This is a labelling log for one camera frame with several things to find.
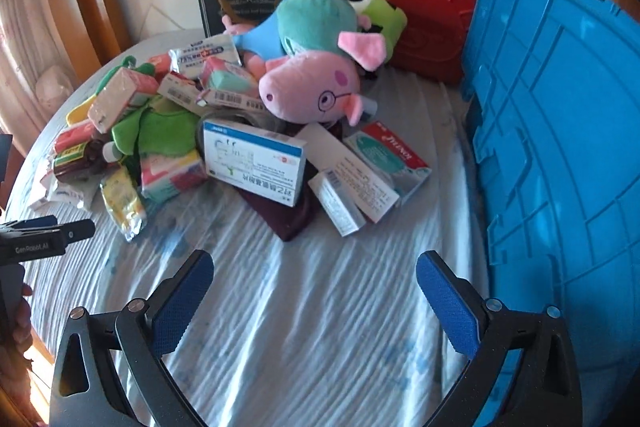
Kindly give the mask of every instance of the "finger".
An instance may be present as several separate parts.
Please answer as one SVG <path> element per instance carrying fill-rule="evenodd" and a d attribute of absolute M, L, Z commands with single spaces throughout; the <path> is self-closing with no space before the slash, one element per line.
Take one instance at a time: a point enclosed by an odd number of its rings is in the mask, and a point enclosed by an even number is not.
<path fill-rule="evenodd" d="M 24 354 L 31 346 L 33 346 L 33 335 L 30 333 L 26 340 L 17 344 L 15 347 L 17 347 L 18 352 Z"/>
<path fill-rule="evenodd" d="M 14 379 L 6 375 L 0 375 L 0 385 L 12 398 L 16 405 L 23 405 L 29 402 L 31 396 L 31 384 L 29 377 Z"/>
<path fill-rule="evenodd" d="M 4 346 L 0 346 L 0 376 L 9 379 L 18 378 L 16 368 Z"/>
<path fill-rule="evenodd" d="M 23 328 L 21 326 L 18 326 L 14 330 L 14 341 L 16 344 L 21 344 L 23 342 L 26 342 L 27 340 L 29 340 L 30 336 L 31 336 L 31 328 Z"/>
<path fill-rule="evenodd" d="M 24 299 L 15 310 L 15 322 L 22 328 L 31 328 L 31 306 Z"/>

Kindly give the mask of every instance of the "glasses on plush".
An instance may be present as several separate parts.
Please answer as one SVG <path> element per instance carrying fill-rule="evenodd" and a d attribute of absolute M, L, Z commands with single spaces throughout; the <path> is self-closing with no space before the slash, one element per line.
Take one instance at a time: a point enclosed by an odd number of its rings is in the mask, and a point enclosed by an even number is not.
<path fill-rule="evenodd" d="M 350 92 L 346 92 L 336 95 L 333 91 L 330 90 L 323 91 L 318 97 L 318 109 L 322 112 L 327 112 L 334 107 L 335 101 L 338 100 L 338 98 L 349 96 L 350 94 Z"/>

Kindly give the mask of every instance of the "bed sheet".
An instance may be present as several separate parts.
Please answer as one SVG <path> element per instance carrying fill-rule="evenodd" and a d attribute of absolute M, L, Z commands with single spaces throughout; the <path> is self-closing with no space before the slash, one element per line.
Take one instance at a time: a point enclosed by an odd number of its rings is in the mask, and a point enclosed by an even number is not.
<path fill-rule="evenodd" d="M 144 60 L 194 41 L 165 34 L 128 53 Z M 12 194 L 6 219 L 25 210 L 34 169 L 64 123 L 120 58 L 81 87 L 40 136 Z M 472 161 L 461 133 L 459 95 L 414 74 L 385 69 L 370 88 L 380 120 L 433 172 L 376 226 L 341 238 L 321 214 L 282 243 L 231 188 L 210 180 L 150 211 L 127 244 L 94 200 L 95 237 L 55 259 L 26 264 L 35 289 L 33 324 L 55 353 L 69 310 L 116 311 L 146 297 L 196 248 L 215 263 L 213 284 L 165 364 L 211 426 L 421 426 L 459 373 L 455 355 L 415 283 L 415 260 L 436 250 L 484 293 L 486 268 L 474 218 Z M 60 221 L 86 217 L 51 205 Z M 146 425 L 152 421 L 122 357 L 116 366 Z"/>

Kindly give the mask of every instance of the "screw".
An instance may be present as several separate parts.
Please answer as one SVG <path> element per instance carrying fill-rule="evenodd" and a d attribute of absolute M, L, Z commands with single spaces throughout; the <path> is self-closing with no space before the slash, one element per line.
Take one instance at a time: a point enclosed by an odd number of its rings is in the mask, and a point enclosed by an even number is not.
<path fill-rule="evenodd" d="M 546 314 L 549 315 L 549 317 L 551 317 L 552 319 L 559 319 L 562 315 L 560 310 L 555 306 L 549 306 L 549 308 L 546 309 Z"/>
<path fill-rule="evenodd" d="M 484 305 L 491 312 L 499 312 L 502 309 L 502 303 L 498 299 L 487 299 Z"/>
<path fill-rule="evenodd" d="M 73 308 L 71 310 L 71 313 L 69 313 L 69 316 L 75 321 L 78 319 L 81 319 L 82 317 L 84 317 L 84 308 L 82 308 L 82 306 L 78 306 L 78 308 Z"/>
<path fill-rule="evenodd" d="M 133 299 L 129 304 L 127 304 L 127 310 L 132 313 L 139 312 L 145 307 L 145 304 L 145 299 Z"/>

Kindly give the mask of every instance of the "dark red cloth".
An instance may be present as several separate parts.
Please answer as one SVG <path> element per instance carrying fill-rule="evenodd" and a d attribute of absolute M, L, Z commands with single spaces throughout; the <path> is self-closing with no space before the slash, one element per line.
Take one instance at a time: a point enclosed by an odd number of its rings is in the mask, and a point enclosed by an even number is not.
<path fill-rule="evenodd" d="M 293 136 L 302 129 L 303 126 L 290 125 L 286 134 Z M 340 122 L 336 123 L 329 129 L 329 132 L 333 134 L 338 140 L 342 139 L 342 126 Z M 296 206 L 286 206 L 277 201 L 269 200 L 262 196 L 258 196 L 242 188 L 236 190 L 240 193 L 244 201 L 258 214 L 262 216 L 270 229 L 281 238 L 281 240 L 287 242 L 295 238 L 300 232 L 302 232 L 306 226 L 316 217 L 321 205 L 309 188 L 308 181 L 318 174 L 318 170 L 307 162 L 305 166 L 305 174 L 302 182 L 302 188 L 298 203 Z"/>

